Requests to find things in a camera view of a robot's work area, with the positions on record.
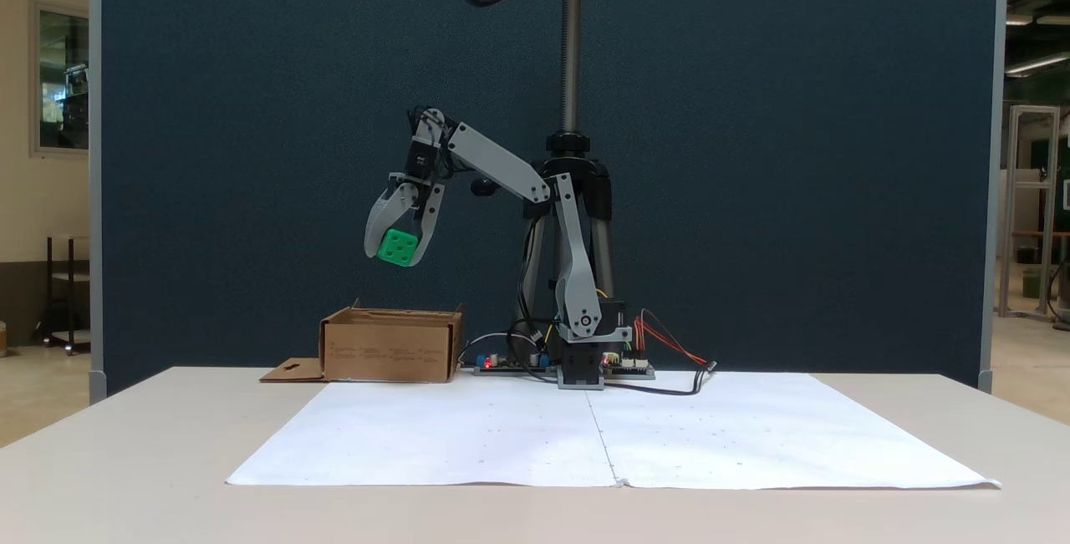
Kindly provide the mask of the wide ribbed grey gripper finger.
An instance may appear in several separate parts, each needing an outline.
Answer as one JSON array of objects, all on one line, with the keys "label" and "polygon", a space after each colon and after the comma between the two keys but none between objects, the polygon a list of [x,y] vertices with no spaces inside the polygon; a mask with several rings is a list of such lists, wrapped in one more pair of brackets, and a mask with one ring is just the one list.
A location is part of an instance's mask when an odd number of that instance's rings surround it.
[{"label": "wide ribbed grey gripper finger", "polygon": [[406,177],[387,178],[387,186],[372,203],[364,225],[364,254],[368,258],[377,256],[383,236],[412,209],[416,199],[417,185]]}]

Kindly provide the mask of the slim grey gripper finger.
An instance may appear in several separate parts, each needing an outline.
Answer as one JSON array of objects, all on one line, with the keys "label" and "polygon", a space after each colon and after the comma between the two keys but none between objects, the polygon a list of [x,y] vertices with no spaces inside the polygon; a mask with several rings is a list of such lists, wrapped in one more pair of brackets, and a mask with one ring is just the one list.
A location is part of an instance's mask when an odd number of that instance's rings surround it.
[{"label": "slim grey gripper finger", "polygon": [[435,233],[435,223],[438,223],[444,194],[445,186],[443,183],[428,185],[425,188],[425,194],[421,195],[421,201],[418,201],[417,206],[414,206],[414,216],[418,220],[418,241],[416,248],[413,251],[410,262],[410,266],[412,267],[415,267],[418,262],[421,262],[421,258],[424,257],[425,251],[427,251],[429,244],[431,244],[433,233]]}]

